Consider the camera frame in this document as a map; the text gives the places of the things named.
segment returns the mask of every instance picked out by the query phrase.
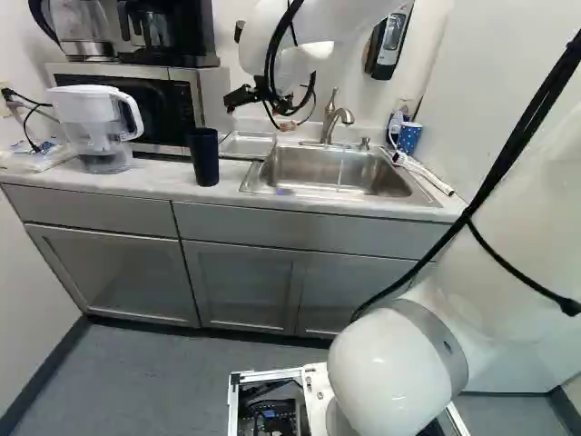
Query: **stainless steel sink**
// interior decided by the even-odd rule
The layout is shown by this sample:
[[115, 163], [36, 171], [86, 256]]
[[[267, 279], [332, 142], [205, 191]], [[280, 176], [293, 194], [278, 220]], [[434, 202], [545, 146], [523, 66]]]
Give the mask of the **stainless steel sink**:
[[263, 163], [252, 164], [241, 191], [345, 200], [374, 196], [439, 207], [379, 149], [278, 144]]

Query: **white countertop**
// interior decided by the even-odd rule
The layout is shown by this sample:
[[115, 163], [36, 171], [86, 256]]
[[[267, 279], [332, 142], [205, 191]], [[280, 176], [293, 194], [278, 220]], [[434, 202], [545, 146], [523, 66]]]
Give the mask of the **white countertop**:
[[241, 193], [240, 185], [250, 162], [220, 161], [220, 182], [211, 188], [196, 184], [191, 163], [135, 159], [134, 168], [118, 174], [90, 174], [74, 158], [43, 173], [0, 173], [1, 183], [13, 183], [84, 193], [104, 193], [178, 202], [221, 204], [300, 212], [334, 213], [438, 223], [452, 223], [466, 204], [456, 195], [449, 198], [419, 176], [414, 178], [442, 207], [397, 203], [369, 197], [337, 201], [285, 195]]

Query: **faucet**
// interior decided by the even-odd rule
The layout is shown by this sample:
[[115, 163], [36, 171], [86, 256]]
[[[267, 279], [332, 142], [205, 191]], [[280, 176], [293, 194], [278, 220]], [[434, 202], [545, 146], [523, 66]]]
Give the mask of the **faucet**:
[[331, 95], [330, 95], [329, 102], [327, 103], [327, 105], [325, 106], [325, 109], [323, 110], [323, 130], [322, 130], [322, 133], [320, 136], [320, 143], [321, 144], [325, 144], [325, 136], [326, 136], [326, 133], [329, 131], [331, 117], [332, 117], [333, 113], [335, 112], [335, 110], [337, 109], [337, 107], [335, 107], [335, 97], [337, 97], [338, 92], [339, 92], [339, 88], [333, 88], [333, 91], [331, 92]]
[[345, 125], [352, 125], [355, 123], [355, 116], [352, 111], [343, 107], [335, 109], [330, 115], [329, 124], [323, 125], [323, 132], [320, 137], [320, 142], [322, 144], [333, 144], [333, 129], [335, 129], [335, 125], [337, 125], [339, 119], [341, 119], [341, 122]]

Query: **microwave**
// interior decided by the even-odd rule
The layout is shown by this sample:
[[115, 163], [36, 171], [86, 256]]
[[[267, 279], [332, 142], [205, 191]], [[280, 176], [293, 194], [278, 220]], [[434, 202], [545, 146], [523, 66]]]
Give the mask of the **microwave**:
[[187, 156], [196, 128], [214, 128], [221, 138], [233, 130], [222, 100], [231, 90], [227, 67], [69, 62], [47, 64], [46, 70], [53, 86], [104, 84], [133, 97], [144, 127], [130, 143], [134, 152]]

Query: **navy blue cup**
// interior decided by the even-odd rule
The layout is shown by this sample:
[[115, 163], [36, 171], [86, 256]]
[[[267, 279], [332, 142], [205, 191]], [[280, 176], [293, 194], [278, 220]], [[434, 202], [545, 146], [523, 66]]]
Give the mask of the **navy blue cup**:
[[218, 131], [196, 129], [189, 136], [188, 146], [192, 155], [193, 170], [200, 186], [214, 186], [220, 181], [218, 159]]
[[413, 155], [416, 151], [422, 128], [423, 125], [421, 124], [404, 121], [399, 131], [398, 150], [407, 155]]

